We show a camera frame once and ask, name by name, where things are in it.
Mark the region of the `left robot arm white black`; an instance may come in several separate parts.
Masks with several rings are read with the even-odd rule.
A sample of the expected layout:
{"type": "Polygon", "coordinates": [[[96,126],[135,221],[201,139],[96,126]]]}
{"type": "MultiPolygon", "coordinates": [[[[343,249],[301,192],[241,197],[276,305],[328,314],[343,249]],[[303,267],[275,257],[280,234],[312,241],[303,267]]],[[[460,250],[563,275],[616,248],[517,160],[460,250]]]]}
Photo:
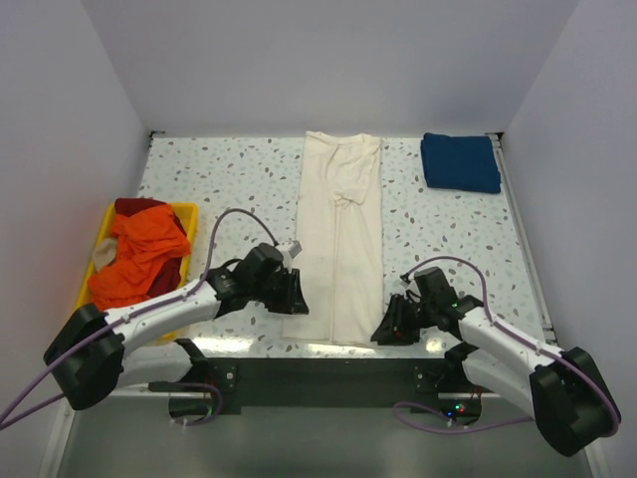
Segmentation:
{"type": "Polygon", "coordinates": [[[162,336],[243,310],[249,303],[271,313],[305,315],[309,307],[292,262],[297,241],[261,243],[186,286],[132,306],[74,311],[44,354],[44,362],[75,411],[103,401],[114,390],[156,383],[169,390],[211,384],[207,357],[190,339],[155,346],[162,336]]]}

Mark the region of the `cream white t shirt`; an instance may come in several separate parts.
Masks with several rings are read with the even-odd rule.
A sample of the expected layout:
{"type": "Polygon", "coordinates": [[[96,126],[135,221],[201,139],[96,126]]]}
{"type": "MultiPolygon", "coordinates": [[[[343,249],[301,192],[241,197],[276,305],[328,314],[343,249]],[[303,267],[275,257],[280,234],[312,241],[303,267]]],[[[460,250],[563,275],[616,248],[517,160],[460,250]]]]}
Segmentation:
{"type": "Polygon", "coordinates": [[[309,307],[286,339],[366,346],[383,317],[382,141],[361,133],[305,137],[294,266],[309,307]]]}

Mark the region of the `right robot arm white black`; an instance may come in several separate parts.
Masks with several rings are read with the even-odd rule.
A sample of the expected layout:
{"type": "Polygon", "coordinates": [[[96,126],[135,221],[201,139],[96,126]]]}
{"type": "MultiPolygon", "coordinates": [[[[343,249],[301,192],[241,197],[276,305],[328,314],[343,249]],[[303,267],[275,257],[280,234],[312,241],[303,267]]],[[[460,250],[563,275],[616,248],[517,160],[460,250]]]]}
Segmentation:
{"type": "Polygon", "coordinates": [[[457,344],[444,354],[446,384],[457,391],[476,385],[506,399],[563,456],[618,431],[620,411],[588,352],[565,351],[495,317],[485,297],[459,296],[438,267],[401,278],[416,288],[391,296],[373,342],[413,345],[429,328],[452,335],[457,344]]]}

